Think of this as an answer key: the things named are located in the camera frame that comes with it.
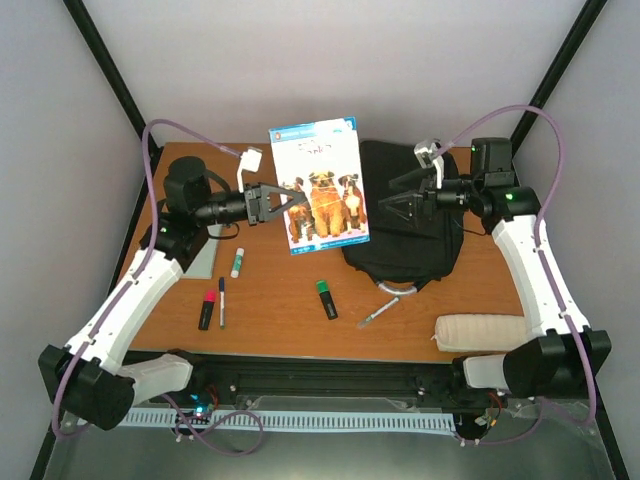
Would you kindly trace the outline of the black student backpack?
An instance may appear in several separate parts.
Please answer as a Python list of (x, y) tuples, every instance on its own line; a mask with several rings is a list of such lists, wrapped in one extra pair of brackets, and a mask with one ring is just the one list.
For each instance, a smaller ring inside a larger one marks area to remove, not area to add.
[(346, 263), (376, 283), (410, 283), (421, 290), (454, 269), (463, 240), (463, 213), (438, 211), (415, 225), (379, 206), (399, 194), (389, 182), (420, 167), (414, 147), (379, 140), (359, 145), (370, 240), (342, 248)]

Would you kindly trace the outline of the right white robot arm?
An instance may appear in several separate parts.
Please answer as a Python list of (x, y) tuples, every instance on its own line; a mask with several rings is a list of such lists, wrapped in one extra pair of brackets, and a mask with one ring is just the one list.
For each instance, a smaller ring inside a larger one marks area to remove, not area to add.
[(595, 398), (595, 376), (611, 341), (605, 331), (592, 329), (574, 302), (538, 196), (516, 183), (510, 140), (473, 140), (466, 178), (445, 178), (445, 151), (434, 141), (417, 144), (418, 168), (390, 180), (395, 193), (379, 205), (412, 225), (441, 211), (469, 211), (504, 257), (523, 311), (523, 336), (512, 350), (490, 347), (481, 356), (466, 348), (455, 361), (465, 386), (518, 397)]

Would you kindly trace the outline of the dog picture book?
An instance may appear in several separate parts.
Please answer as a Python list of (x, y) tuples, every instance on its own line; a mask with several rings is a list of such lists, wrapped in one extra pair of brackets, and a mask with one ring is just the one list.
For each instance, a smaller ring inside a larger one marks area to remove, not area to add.
[(304, 196), (284, 213), (290, 253), (369, 242), (356, 119), (275, 127), (269, 139), (278, 184)]

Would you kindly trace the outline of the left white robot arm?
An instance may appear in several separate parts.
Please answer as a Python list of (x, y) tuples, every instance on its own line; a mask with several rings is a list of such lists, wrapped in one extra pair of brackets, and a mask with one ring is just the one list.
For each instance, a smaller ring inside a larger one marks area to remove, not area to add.
[(49, 345), (38, 359), (53, 404), (52, 429), (60, 438), (66, 435), (64, 412), (110, 430), (132, 407), (162, 394), (175, 392), (190, 403), (201, 400), (208, 378), (197, 370), (194, 355), (171, 350), (126, 365), (133, 339), (211, 240), (210, 226), (265, 223), (306, 199), (301, 191), (265, 183), (241, 183), (233, 191), (194, 156), (174, 160), (163, 187), (165, 197), (152, 200), (152, 224), (120, 282), (64, 347)]

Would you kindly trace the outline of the grey notebook with circle logo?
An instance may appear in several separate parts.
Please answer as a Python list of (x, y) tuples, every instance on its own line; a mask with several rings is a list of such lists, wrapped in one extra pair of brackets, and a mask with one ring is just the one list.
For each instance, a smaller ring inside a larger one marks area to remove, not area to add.
[(222, 225), (208, 227), (210, 238), (184, 273), (184, 278), (196, 280), (211, 280), (213, 278), (213, 268), (219, 243), (218, 237), (222, 235), (222, 230)]

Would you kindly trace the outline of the beige pencil case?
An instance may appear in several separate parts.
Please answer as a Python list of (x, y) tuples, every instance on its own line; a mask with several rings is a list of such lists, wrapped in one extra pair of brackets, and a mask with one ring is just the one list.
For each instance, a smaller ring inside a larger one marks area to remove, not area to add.
[(529, 340), (526, 319), (503, 314), (440, 316), (432, 339), (444, 352), (505, 352)]

